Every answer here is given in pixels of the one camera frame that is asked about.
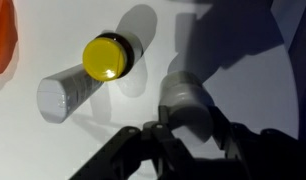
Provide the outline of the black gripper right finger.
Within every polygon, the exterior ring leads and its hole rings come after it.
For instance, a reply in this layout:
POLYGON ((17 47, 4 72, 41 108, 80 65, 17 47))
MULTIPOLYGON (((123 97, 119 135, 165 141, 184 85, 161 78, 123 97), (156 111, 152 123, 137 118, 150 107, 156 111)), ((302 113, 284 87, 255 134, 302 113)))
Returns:
POLYGON ((213 138, 224 159, 207 162, 211 180, 306 180, 306 143, 280 130, 252 132, 209 106, 213 138))

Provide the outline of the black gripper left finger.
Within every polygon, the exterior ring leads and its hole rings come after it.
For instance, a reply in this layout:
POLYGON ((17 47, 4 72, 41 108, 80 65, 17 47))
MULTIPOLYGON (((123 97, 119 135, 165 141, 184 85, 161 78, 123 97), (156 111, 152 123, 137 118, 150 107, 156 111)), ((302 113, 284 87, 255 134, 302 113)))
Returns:
POLYGON ((158 180, 188 180, 193 177, 193 157, 169 124, 166 106, 159 106, 159 120, 140 130, 121 128, 69 180, 127 180, 141 163, 151 160, 158 180))

